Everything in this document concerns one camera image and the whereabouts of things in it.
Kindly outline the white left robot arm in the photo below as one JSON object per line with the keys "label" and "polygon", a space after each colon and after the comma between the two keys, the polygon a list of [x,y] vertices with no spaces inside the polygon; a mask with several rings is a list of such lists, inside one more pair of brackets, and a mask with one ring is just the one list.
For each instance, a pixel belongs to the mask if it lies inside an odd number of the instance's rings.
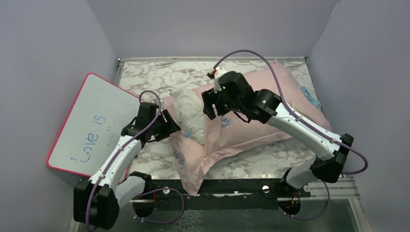
{"label": "white left robot arm", "polygon": [[85,223],[89,231],[111,229],[119,211],[133,198],[155,199],[152,177],[134,171],[123,177],[131,161],[146,143],[159,142],[180,131],[168,110],[143,102],[137,116],[125,126],[115,149],[87,181],[79,181],[73,190],[73,219]]}

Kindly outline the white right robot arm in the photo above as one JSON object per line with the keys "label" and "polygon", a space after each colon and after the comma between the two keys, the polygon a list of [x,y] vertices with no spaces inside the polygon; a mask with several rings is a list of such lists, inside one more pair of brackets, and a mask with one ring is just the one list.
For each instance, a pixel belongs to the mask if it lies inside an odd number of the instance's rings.
{"label": "white right robot arm", "polygon": [[289,168],[279,183],[279,191],[292,196],[303,186],[316,180],[335,183],[342,173],[348,147],[353,137],[339,136],[315,124],[295,111],[281,97],[268,89],[254,91],[243,74],[235,71],[211,71],[214,81],[210,90],[202,93],[203,112],[210,119],[232,111],[244,114],[244,122],[259,121],[277,128],[314,152],[315,157],[304,164]]}

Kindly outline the white pillow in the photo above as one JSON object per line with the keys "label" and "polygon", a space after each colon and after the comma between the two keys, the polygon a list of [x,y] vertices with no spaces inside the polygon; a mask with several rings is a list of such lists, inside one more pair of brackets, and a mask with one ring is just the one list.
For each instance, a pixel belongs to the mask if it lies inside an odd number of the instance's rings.
{"label": "white pillow", "polygon": [[176,88],[171,91],[174,98],[176,123],[184,136],[204,144],[203,102],[192,89]]}

